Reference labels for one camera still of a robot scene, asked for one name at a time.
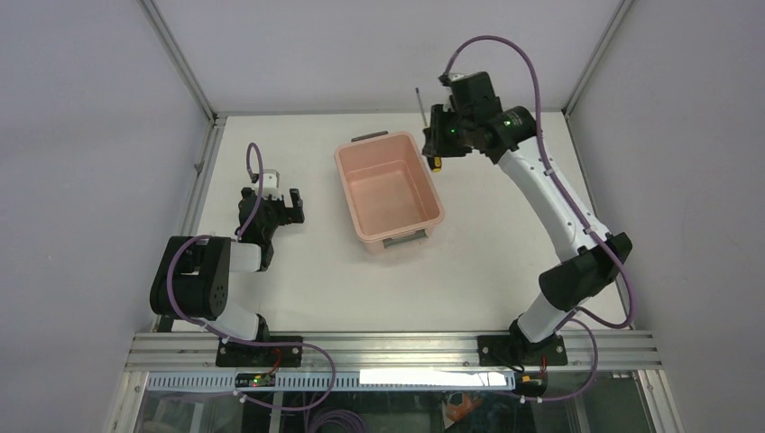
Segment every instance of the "glass panel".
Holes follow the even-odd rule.
[[[573,391],[586,373],[549,373],[547,396]],[[580,397],[561,402],[526,402],[497,392],[332,392],[308,412],[283,412],[280,428],[272,412],[253,403],[242,404],[231,392],[193,394],[147,392],[142,413],[143,433],[303,433],[306,425],[326,420],[331,410],[349,410],[364,421],[370,433],[534,432],[585,433],[619,431],[650,433],[640,389],[629,375],[614,378],[599,373],[592,387]],[[320,393],[285,392],[283,403],[300,406]],[[273,402],[274,393],[256,392],[258,400]],[[335,421],[345,422],[345,415]],[[346,430],[329,423],[315,430]]]

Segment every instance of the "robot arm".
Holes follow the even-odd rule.
[[[303,200],[297,189],[290,189],[292,206],[288,207],[279,190],[279,172],[264,170],[254,174],[252,183],[263,183],[263,199],[251,224],[241,233],[239,242],[226,236],[211,236],[194,244],[178,261],[173,273],[175,298],[180,309],[192,318],[213,322],[229,336],[243,340],[267,341],[265,319],[228,299],[228,277],[232,272],[265,272],[273,257],[273,235],[279,226],[302,224]],[[242,188],[239,201],[239,234],[253,213],[256,194],[251,186]],[[150,303],[156,314],[179,318],[172,308],[166,286],[173,255],[191,236],[173,236],[167,243],[160,267],[154,277]]]
[[[470,76],[453,74],[441,78],[449,87],[448,105],[431,107],[430,127],[425,129],[422,153],[432,170],[440,170],[441,158],[465,156],[473,150],[487,156],[518,185],[530,202],[561,263],[539,276],[540,295],[510,326],[518,358],[545,345],[572,309],[613,282],[618,270],[595,240],[596,232],[624,261],[631,251],[626,234],[612,235],[584,210],[589,227],[576,218],[573,209],[553,183],[542,163],[536,137],[536,121],[529,111],[516,106],[503,111],[485,72]],[[580,209],[582,200],[571,189],[548,154],[552,170]]]

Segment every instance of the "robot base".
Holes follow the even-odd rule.
[[[272,336],[269,343],[294,343],[303,342],[301,336]],[[216,354],[216,367],[273,367],[279,360],[279,356],[274,353],[274,349],[281,351],[280,367],[296,368],[300,367],[303,359],[303,348],[294,345],[285,345],[279,347],[251,347],[248,345],[239,345],[237,343],[223,341],[218,343]]]
[[[551,336],[544,345],[535,347],[533,351],[525,351],[523,356],[512,355],[518,353],[517,340],[512,336],[478,336],[478,361],[482,367],[498,366],[542,366],[545,359],[546,365],[568,365],[566,346],[562,336]]]

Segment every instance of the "metal rod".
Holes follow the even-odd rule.
[[[199,108],[202,109],[202,113],[205,114],[207,121],[213,123],[215,121],[215,112],[213,111],[212,105],[210,105],[210,101],[205,96],[205,92],[202,91],[202,86],[199,85],[197,78],[191,71],[189,63],[180,51],[178,43],[175,41],[175,38],[173,38],[170,27],[168,27],[164,18],[162,18],[160,8],[154,3],[154,0],[138,0],[138,4],[141,5],[143,12],[146,14],[146,19],[149,20],[149,23],[157,33],[157,37],[167,52],[168,57],[170,57],[175,69],[178,71],[180,79],[183,80],[183,83],[197,101],[197,104],[199,105]]]
[[[277,392],[273,394],[273,404],[281,406],[284,404],[284,392]],[[271,411],[271,422],[268,425],[269,433],[280,433],[281,431],[281,410],[275,409]]]
[[[191,414],[191,427],[189,428],[189,433],[199,433],[202,430],[202,415],[204,414],[204,411],[204,403],[194,403],[194,413]]]
[[[419,105],[419,113],[422,115],[422,123],[425,127],[428,127],[428,119],[425,117],[425,107],[422,105],[422,97],[419,95],[419,88],[414,88],[414,93],[417,94],[417,104]]]
[[[194,195],[189,201],[185,217],[186,226],[182,235],[194,235],[197,232],[199,219],[202,218],[202,203],[204,202],[207,187],[212,179],[213,166],[217,157],[217,150],[220,147],[220,141],[223,139],[223,128],[226,126],[225,119],[216,119],[213,125],[212,134],[205,145],[205,152],[202,155],[201,171],[198,174],[198,181],[194,184]]]
[[[198,162],[194,164],[194,168],[197,170],[197,176],[194,177],[194,183],[191,185],[189,200],[186,202],[186,211],[183,213],[183,218],[181,219],[180,226],[178,227],[179,235],[193,235],[191,233],[191,221],[193,220],[194,214],[196,213],[195,209],[198,200],[198,190],[200,189],[199,183],[203,178],[201,174],[205,171],[205,165],[208,165],[206,163],[208,148],[215,141],[215,134],[215,127],[210,125],[207,128],[207,133],[205,134],[205,142],[202,146],[202,153],[197,159]]]
[[[685,432],[664,372],[660,370],[638,372],[638,381],[653,424],[653,431],[656,433]]]
[[[146,391],[149,373],[123,373],[117,398],[106,423],[108,433],[133,433]]]
[[[574,91],[571,93],[571,96],[568,97],[568,101],[563,106],[564,115],[569,116],[574,112],[576,103],[579,102],[579,98],[582,96],[582,91],[587,86],[587,83],[589,83],[594,70],[600,64],[600,61],[603,59],[603,55],[605,54],[606,50],[608,50],[608,47],[611,45],[611,42],[613,41],[613,36],[622,26],[622,23],[624,22],[624,17],[630,11],[630,8],[632,8],[632,5],[634,3],[635,3],[635,0],[622,0],[619,3],[619,6],[616,8],[616,11],[614,11],[611,17],[611,21],[605,27],[605,31],[603,32],[603,35],[601,36],[600,41],[598,41],[598,44],[595,46],[593,54],[590,56],[590,59],[587,61],[585,70],[583,70],[582,75],[579,76],[579,80],[576,82],[576,85],[574,86]]]
[[[585,400],[581,395],[574,398],[574,413],[576,414],[576,428],[579,433],[590,433],[590,423],[587,420]]]

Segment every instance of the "bin handle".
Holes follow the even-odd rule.
[[[382,246],[385,248],[390,248],[392,246],[403,244],[405,242],[416,241],[418,239],[422,239],[423,237],[428,237],[428,234],[425,233],[424,228],[421,228],[420,230],[412,233],[411,235],[406,235],[406,236],[396,237],[396,238],[389,237],[387,239],[383,239]]]

